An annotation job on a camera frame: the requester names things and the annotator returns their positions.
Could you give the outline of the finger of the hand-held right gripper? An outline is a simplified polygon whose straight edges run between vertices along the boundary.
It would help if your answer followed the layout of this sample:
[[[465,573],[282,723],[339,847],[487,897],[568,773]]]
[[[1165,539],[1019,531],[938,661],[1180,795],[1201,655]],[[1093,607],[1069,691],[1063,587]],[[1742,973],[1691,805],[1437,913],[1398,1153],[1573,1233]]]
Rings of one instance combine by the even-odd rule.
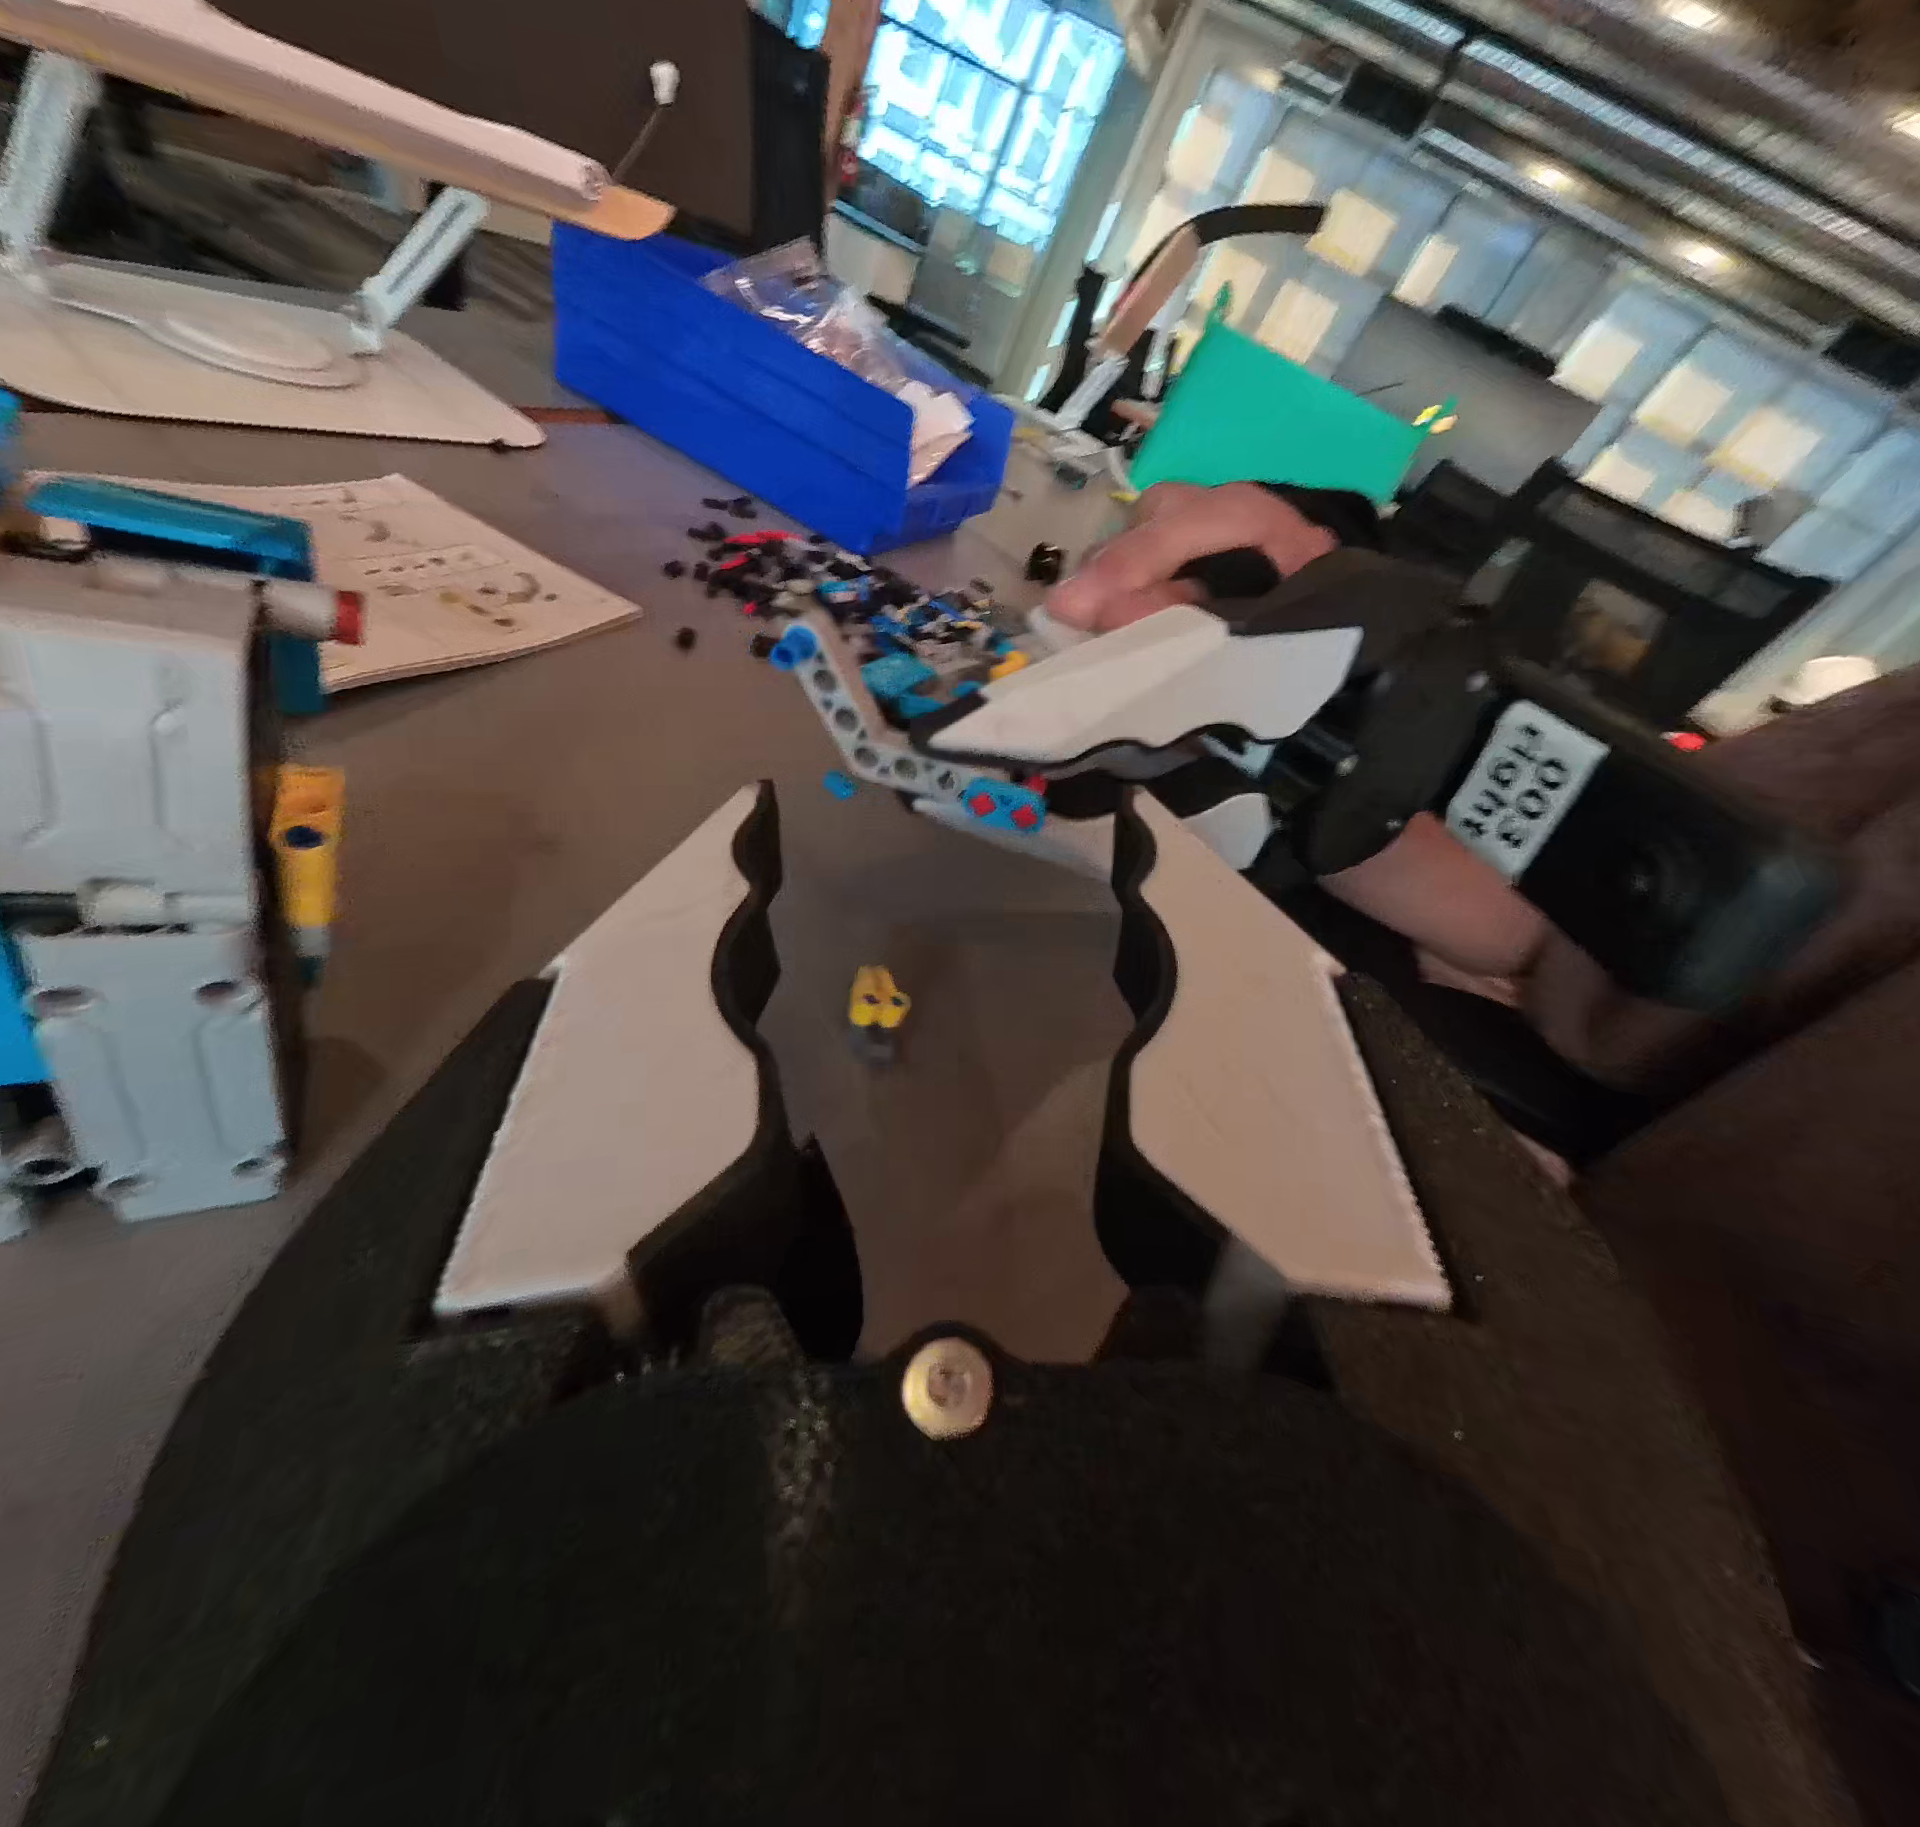
[[[1274,811],[1259,789],[1224,791],[1217,783],[1049,783],[1034,857],[1066,871],[1111,871],[1116,821],[1133,797],[1162,805],[1235,871],[1266,849]]]
[[[1220,731],[1271,747],[1343,691],[1362,633],[1253,633],[1178,605],[992,681],[907,737],[929,757],[1009,773],[1056,773],[1122,749],[1166,753]]]

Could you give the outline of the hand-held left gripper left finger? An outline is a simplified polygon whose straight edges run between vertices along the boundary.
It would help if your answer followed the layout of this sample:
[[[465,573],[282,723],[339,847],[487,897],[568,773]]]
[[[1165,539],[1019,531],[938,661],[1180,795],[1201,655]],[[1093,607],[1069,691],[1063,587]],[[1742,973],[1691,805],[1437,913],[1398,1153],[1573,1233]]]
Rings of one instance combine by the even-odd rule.
[[[545,967],[434,1313],[663,1311],[642,1279],[671,1227],[772,1125],[780,861],[775,787],[744,785]]]

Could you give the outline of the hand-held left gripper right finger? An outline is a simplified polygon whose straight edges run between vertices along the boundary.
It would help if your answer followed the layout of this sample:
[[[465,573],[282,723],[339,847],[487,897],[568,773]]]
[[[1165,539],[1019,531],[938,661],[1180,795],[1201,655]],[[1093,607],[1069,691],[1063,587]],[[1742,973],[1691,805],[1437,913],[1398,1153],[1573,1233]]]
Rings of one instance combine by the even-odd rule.
[[[1133,1019],[1094,1229],[1118,1277],[1202,1291],[1236,1247],[1291,1295],[1453,1309],[1332,955],[1144,791],[1116,813],[1112,889]]]

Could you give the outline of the grey angled beam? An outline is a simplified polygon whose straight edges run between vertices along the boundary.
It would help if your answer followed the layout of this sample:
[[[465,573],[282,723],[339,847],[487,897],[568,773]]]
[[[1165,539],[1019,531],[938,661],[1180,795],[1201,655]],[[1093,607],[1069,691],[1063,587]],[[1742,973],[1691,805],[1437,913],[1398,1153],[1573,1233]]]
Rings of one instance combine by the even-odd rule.
[[[962,771],[914,749],[884,717],[860,663],[825,609],[797,613],[769,661],[797,679],[853,781],[941,805],[962,799]]]

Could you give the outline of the grey blue brick robot model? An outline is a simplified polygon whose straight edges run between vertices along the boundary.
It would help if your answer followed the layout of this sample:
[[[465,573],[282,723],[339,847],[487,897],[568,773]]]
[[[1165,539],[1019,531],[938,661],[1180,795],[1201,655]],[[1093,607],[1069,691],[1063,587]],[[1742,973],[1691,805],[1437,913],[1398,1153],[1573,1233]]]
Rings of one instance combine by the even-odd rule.
[[[311,527],[19,466],[5,394],[2,1237],[275,1197],[345,781],[284,759],[364,601]]]

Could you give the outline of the person's right hand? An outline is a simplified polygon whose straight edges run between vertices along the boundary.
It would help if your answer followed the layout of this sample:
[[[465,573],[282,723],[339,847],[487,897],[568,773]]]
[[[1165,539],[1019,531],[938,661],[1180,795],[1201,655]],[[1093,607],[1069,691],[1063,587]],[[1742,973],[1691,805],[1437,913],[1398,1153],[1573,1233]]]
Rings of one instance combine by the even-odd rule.
[[[1379,507],[1351,492],[1236,482],[1165,482],[1131,507],[1033,611],[1060,651],[1184,603],[1255,601],[1345,547],[1377,547]]]

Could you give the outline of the pile of small brick pieces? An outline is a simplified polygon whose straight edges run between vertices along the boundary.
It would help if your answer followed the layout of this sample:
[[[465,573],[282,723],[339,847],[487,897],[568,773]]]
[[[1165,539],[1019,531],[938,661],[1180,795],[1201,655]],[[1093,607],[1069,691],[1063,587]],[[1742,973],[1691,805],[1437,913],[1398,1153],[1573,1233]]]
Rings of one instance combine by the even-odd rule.
[[[1040,659],[986,579],[923,583],[827,533],[769,523],[747,496],[709,496],[703,509],[660,577],[744,621],[760,665],[797,671],[836,643],[898,727]]]

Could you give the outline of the teal tote bag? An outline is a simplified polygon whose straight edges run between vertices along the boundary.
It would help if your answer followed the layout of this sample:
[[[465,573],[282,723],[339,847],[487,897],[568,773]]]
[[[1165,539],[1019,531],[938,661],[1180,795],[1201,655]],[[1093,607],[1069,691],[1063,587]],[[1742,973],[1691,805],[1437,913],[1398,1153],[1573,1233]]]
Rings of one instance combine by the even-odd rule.
[[[1239,334],[1233,306],[1235,290],[1220,286],[1125,472],[1129,494],[1284,484],[1392,504],[1423,446],[1459,422],[1459,396],[1398,416]]]

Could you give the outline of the person's brown clothing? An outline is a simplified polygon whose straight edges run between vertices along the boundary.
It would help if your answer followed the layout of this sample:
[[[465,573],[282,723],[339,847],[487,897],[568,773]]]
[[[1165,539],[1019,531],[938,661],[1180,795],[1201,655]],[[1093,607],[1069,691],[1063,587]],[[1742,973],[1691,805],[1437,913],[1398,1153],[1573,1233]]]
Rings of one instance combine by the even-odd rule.
[[[1860,1817],[1917,1823],[1917,667],[1695,759],[1837,849],[1831,921],[1727,1021],[1550,931],[1525,1009],[1665,1105],[1579,1197],[1693,1367]]]

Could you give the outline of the clear plastic bags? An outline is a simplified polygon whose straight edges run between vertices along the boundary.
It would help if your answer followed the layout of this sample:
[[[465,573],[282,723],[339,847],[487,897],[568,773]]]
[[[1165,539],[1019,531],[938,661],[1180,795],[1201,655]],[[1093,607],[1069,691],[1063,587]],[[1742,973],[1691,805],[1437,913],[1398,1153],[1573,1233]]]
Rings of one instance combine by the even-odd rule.
[[[727,260],[703,288],[789,340],[838,364],[910,412],[907,486],[920,488],[972,438],[975,416],[962,386],[907,342],[878,308],[836,280],[809,240]]]

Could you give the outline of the blue plastic bin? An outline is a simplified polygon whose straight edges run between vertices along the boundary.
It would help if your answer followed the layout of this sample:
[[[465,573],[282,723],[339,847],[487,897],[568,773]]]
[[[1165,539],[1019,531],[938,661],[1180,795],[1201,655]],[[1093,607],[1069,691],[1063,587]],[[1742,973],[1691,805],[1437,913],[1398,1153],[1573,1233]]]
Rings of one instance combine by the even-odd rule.
[[[565,222],[549,248],[552,374],[570,394],[862,553],[948,535],[996,505],[1014,414],[992,396],[938,378],[972,432],[910,488],[908,408],[725,304],[704,284],[725,266],[718,252]]]

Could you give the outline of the instruction booklet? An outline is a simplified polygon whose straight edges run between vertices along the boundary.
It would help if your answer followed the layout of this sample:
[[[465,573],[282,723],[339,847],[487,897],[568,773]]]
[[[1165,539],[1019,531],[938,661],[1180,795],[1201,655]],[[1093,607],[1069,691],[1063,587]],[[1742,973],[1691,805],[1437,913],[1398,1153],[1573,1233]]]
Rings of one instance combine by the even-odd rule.
[[[398,474],[311,486],[114,480],[307,523],[320,579],[367,603],[361,643],[317,651],[327,695],[515,659],[642,613]]]

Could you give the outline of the white folding stand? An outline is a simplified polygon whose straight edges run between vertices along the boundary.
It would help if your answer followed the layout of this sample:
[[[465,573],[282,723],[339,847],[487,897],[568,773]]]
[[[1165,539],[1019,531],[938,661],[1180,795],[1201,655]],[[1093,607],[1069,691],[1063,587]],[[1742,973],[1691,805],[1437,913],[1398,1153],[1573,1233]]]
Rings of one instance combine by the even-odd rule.
[[[674,208],[594,160],[261,34],[202,0],[2,0],[29,50],[5,150],[5,388],[97,416],[533,450],[547,432],[400,322],[493,204],[640,242]],[[405,164],[445,190],[346,304],[299,306],[54,256],[108,78]]]

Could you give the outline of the wooden post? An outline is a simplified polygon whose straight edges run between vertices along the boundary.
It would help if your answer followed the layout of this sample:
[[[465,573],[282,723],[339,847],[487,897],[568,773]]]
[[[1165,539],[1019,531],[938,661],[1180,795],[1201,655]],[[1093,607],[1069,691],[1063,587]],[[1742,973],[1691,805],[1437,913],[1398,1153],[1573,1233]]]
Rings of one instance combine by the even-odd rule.
[[[844,186],[846,130],[867,72],[886,0],[828,0],[820,54],[828,64],[825,130],[825,196],[833,206]]]

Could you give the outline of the silver ventilation duct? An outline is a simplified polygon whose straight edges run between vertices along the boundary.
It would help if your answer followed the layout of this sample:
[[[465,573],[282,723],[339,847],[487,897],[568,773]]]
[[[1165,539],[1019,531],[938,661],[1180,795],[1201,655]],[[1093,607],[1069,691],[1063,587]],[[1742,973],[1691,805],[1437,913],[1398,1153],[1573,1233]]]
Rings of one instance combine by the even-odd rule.
[[[1917,338],[1917,0],[1247,0]]]

